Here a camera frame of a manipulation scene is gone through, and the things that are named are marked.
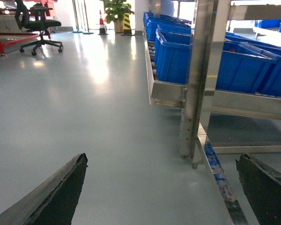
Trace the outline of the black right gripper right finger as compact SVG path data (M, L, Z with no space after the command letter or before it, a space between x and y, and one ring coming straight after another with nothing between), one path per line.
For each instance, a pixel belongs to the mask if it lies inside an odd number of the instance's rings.
M250 154L236 161L244 194L261 225L281 225L281 173Z

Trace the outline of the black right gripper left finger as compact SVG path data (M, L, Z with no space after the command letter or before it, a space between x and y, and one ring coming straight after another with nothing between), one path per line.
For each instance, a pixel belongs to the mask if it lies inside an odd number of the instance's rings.
M0 214L0 225L70 225L88 159L78 154L25 197Z

